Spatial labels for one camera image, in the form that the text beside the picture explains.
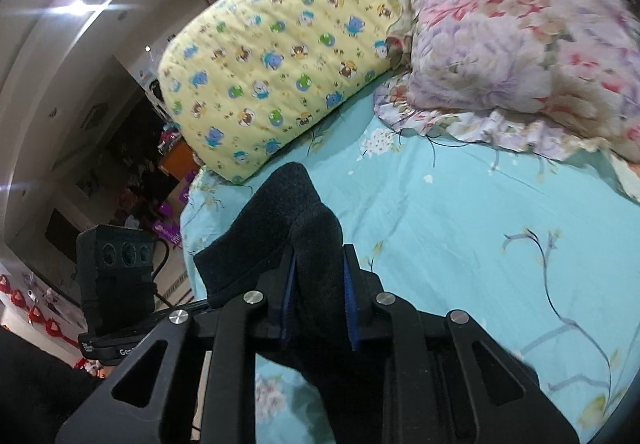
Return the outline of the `dark sleeve left forearm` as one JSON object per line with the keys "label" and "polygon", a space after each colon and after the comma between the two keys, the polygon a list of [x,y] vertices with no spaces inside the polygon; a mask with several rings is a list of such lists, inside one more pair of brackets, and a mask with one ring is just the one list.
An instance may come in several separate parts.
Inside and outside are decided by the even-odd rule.
{"label": "dark sleeve left forearm", "polygon": [[101,384],[2,329],[0,410],[3,443],[52,443],[62,424]]}

